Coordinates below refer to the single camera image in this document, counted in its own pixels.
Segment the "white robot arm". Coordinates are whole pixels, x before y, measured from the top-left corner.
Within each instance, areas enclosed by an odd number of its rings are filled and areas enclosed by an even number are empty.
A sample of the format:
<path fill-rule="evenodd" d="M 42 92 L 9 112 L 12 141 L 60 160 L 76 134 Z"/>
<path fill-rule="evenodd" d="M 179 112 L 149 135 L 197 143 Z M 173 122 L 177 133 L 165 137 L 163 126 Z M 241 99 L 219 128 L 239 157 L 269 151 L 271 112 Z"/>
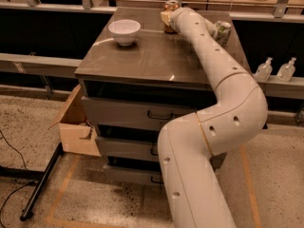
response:
<path fill-rule="evenodd" d="M 162 179 L 175 228 L 236 228 L 210 159 L 248 142 L 265 125 L 267 101 L 253 76 L 189 8 L 161 13 L 194 48 L 217 103 L 167 123 L 158 137 Z"/>

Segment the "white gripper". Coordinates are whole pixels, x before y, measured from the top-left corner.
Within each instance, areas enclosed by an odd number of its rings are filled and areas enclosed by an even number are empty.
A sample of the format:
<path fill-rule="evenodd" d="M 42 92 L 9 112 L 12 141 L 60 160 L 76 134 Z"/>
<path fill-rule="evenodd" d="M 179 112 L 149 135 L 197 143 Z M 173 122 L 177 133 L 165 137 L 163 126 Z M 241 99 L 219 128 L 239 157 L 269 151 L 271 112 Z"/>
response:
<path fill-rule="evenodd" d="M 193 12 L 192 9 L 189 8 L 178 8 L 173 12 L 169 10 L 164 10 L 161 12 L 162 21 L 176 32 L 181 31 L 181 23 L 185 22 L 185 17 L 190 15 Z"/>

